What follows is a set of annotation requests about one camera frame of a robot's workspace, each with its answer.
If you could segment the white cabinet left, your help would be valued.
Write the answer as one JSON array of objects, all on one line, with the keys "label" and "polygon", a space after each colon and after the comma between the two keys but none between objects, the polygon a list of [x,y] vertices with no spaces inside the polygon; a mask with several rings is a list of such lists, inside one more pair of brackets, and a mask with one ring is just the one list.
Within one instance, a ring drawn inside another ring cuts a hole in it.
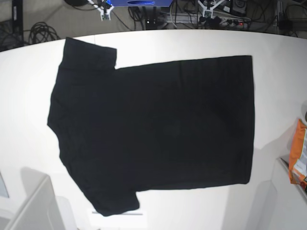
[{"label": "white cabinet left", "polygon": [[76,230],[69,200],[56,196],[50,176],[22,168],[21,178],[26,198],[15,213],[0,209],[2,230]]}]

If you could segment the orange snack bag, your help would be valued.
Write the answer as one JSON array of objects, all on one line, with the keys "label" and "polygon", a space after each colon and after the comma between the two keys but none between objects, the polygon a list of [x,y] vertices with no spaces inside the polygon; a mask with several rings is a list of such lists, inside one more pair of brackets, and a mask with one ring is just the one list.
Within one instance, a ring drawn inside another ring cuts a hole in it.
[{"label": "orange snack bag", "polygon": [[301,119],[293,136],[288,169],[292,184],[307,184],[307,126]]}]

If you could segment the black T-shirt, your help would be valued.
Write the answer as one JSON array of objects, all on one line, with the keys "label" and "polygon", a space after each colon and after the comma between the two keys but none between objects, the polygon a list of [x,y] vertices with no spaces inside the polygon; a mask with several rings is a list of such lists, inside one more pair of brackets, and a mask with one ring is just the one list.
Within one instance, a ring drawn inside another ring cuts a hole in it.
[{"label": "black T-shirt", "polygon": [[48,126],[69,175],[105,217],[137,192],[247,184],[252,56],[115,67],[117,51],[67,38]]}]

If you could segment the blue box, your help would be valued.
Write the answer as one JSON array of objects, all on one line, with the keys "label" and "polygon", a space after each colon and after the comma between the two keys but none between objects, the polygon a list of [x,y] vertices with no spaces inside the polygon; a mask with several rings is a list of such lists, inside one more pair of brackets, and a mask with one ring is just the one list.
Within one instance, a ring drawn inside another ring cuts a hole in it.
[{"label": "blue box", "polygon": [[155,6],[155,7],[169,7],[172,0],[111,0],[111,4],[115,7],[129,7],[129,6]]}]

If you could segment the white table slot plate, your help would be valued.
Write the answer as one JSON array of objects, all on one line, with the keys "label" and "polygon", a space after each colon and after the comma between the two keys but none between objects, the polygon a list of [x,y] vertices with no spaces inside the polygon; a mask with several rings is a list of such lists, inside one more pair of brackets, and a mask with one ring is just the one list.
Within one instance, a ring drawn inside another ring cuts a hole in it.
[{"label": "white table slot plate", "polygon": [[148,226],[147,213],[142,210],[104,217],[95,209],[88,209],[87,215],[92,226],[103,229],[144,230]]}]

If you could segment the white power strip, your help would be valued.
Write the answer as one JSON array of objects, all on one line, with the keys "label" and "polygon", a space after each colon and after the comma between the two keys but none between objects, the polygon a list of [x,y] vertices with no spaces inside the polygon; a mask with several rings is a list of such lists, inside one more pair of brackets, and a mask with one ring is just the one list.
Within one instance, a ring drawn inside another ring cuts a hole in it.
[{"label": "white power strip", "polygon": [[[164,20],[166,23],[171,23],[171,24],[192,24],[196,26],[200,22],[200,17],[202,15],[200,14],[192,14],[192,13],[173,13],[170,15],[170,13],[165,13],[162,16],[160,16],[161,20]],[[214,12],[213,13],[213,18],[219,17],[221,19],[221,24],[222,25],[231,25],[234,26],[234,21],[238,22],[239,25],[242,27],[244,22],[250,22],[251,19],[247,17],[235,17],[230,14],[220,14],[219,12]]]}]

